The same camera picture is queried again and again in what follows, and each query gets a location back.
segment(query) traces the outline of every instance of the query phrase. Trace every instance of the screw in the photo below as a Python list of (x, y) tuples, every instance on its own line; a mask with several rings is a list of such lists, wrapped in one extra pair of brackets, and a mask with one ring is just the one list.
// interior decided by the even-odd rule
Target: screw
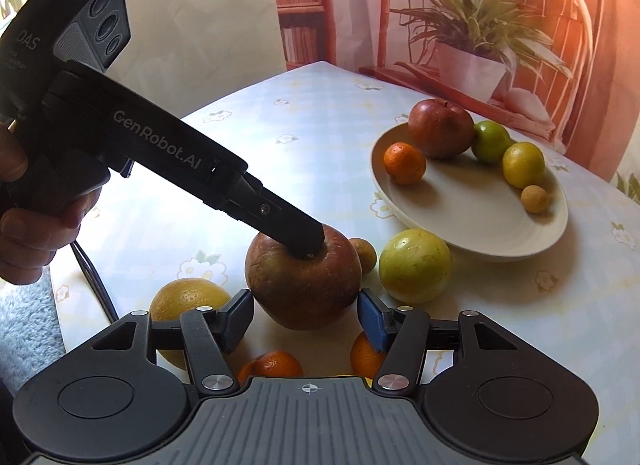
[(378, 385), (388, 391), (400, 391), (400, 389), (408, 387), (409, 379), (402, 375), (382, 375), (378, 379)]
[(234, 385), (234, 379), (227, 375), (208, 375), (202, 379), (202, 385), (211, 391), (222, 391)]

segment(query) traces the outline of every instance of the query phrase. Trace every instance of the table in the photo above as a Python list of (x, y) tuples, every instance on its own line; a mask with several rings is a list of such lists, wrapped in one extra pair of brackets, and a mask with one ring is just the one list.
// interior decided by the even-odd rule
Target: table
[[(404, 225), (376, 195), (369, 152), (422, 98), (319, 62), (240, 90), (184, 121), (244, 158), (265, 187), (347, 237), (368, 239), (380, 253)], [(564, 236), (515, 263), (486, 263), (454, 251), (452, 280), (428, 312), (453, 319), (462, 309), (479, 310), (583, 378), (600, 403), (585, 459), (638, 465), (640, 208), (577, 164), (543, 151), (569, 203)], [(231, 294), (245, 287), (244, 255), (254, 235), (136, 165), (128, 180), (115, 175), (105, 186), (78, 239), (124, 315), (148, 308), (156, 291), (178, 277), (203, 276)], [(70, 350), (107, 321), (70, 249), (58, 253), (50, 270)], [(376, 271), (363, 286), (393, 304)], [(257, 306), (232, 365), (282, 349), (307, 375), (350, 373), (349, 352), (359, 332), (353, 309), (334, 326), (299, 333), (275, 325)]]

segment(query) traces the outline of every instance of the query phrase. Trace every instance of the white flower pot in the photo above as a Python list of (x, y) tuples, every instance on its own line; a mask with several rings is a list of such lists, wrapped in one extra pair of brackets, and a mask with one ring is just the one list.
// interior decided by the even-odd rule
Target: white flower pot
[(507, 69), (501, 62), (436, 45), (440, 81), (480, 102), (488, 102)]

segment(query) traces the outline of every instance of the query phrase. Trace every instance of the crosshair symbol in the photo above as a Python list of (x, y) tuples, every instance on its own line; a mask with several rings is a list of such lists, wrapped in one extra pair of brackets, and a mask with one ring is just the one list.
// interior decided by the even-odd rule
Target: crosshair symbol
[(315, 393), (318, 389), (322, 389), (322, 387), (318, 387), (317, 385), (309, 382), (308, 384), (299, 387), (299, 389), (302, 389), (305, 393), (308, 393), (310, 395), (311, 393)]

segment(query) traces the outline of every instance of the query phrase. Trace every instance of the finger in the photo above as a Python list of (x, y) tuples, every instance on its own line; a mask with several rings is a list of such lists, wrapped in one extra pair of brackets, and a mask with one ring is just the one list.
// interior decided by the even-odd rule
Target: finger
[(97, 188), (96, 190), (91, 191), (89, 194), (82, 196), (82, 198), (78, 198), (71, 205), (69, 205), (69, 207), (60, 217), (63, 225), (69, 229), (77, 229), (86, 214), (95, 207), (96, 203), (98, 203), (98, 198), (100, 198), (101, 190), (102, 187)]
[(34, 270), (49, 265), (55, 251), (30, 249), (0, 235), (0, 261), (24, 270)]
[(40, 279), (42, 268), (25, 270), (0, 261), (0, 277), (12, 285), (31, 285)]
[(20, 142), (5, 126), (0, 126), (0, 180), (13, 182), (27, 170), (29, 160)]
[(41, 251), (65, 247), (78, 236), (79, 228), (67, 228), (60, 218), (25, 209), (9, 209), (0, 219), (0, 233), (20, 245)]

